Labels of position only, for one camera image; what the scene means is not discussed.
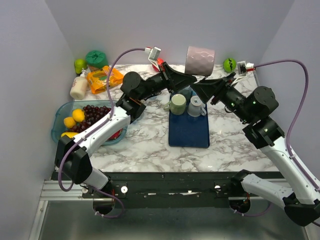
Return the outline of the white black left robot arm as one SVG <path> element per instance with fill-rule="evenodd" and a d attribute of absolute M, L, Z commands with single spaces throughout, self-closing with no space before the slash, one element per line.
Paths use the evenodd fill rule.
<path fill-rule="evenodd" d="M 72 184 L 86 184 L 93 187 L 99 197 L 107 197 L 111 191 L 110 180 L 92 166 L 90 157 L 93 152 L 142 115 L 146 108 L 143 100 L 162 90 L 178 92 L 196 81 L 195 76 L 176 71 L 166 62 L 160 65 L 157 74 L 147 79 L 135 71 L 126 73 L 120 87 L 122 96 L 111 104 L 110 112 L 76 136 L 70 138 L 65 135 L 58 141 L 54 162 L 58 168 L 58 181 L 66 175 Z"/>

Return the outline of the light blue hexagonal mug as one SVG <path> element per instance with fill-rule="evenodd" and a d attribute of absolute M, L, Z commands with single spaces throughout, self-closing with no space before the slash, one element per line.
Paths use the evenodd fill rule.
<path fill-rule="evenodd" d="M 144 100 L 146 101 L 146 100 L 148 100 L 148 99 L 150 99 L 150 98 L 152 98 L 152 97 L 156 97 L 158 95 L 158 93 L 156 92 L 156 93 L 154 93 L 154 94 L 152 94 L 152 95 L 150 95 L 150 96 L 148 96 L 147 98 L 145 98 Z"/>

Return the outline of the purple mug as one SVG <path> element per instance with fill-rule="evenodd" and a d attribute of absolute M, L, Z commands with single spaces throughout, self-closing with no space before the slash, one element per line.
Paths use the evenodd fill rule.
<path fill-rule="evenodd" d="M 195 76 L 210 76 L 215 65 L 216 52 L 213 49 L 189 46 L 184 73 Z"/>

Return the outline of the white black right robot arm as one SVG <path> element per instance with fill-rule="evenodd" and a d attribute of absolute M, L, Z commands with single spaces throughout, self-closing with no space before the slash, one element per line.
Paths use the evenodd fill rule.
<path fill-rule="evenodd" d="M 203 103 L 218 102 L 235 114 L 245 124 L 243 132 L 254 147 L 264 153 L 286 179 L 283 187 L 258 177 L 253 172 L 241 170 L 227 185 L 232 194 L 254 194 L 279 206 L 297 225 L 305 227 L 320 217 L 319 180 L 312 175 L 301 159 L 287 144 L 287 136 L 270 117 L 279 106 L 271 88 L 258 86 L 245 97 L 232 85 L 230 74 L 220 79 L 201 80 L 191 88 Z"/>

